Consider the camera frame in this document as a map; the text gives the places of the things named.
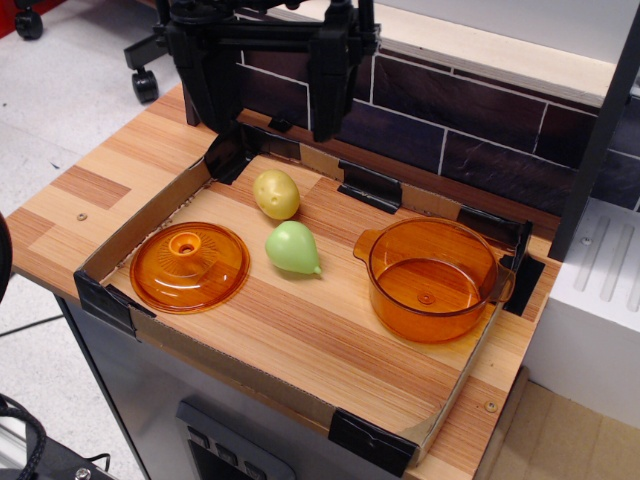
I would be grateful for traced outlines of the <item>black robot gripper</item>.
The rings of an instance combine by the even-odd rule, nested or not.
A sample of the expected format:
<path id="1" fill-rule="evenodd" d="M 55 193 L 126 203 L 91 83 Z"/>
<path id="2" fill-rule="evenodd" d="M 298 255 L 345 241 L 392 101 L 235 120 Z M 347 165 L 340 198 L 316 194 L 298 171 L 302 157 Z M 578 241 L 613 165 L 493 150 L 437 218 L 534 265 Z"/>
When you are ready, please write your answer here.
<path id="1" fill-rule="evenodd" d="M 159 1 L 156 41 L 173 57 L 199 119 L 224 133 L 242 111 L 239 52 L 303 52 L 310 55 L 309 81 L 316 142 L 340 132 L 350 109 L 353 67 L 378 49 L 381 25 L 374 3 L 331 1 L 321 21 L 241 20 L 241 10 L 265 14 L 299 1 Z"/>

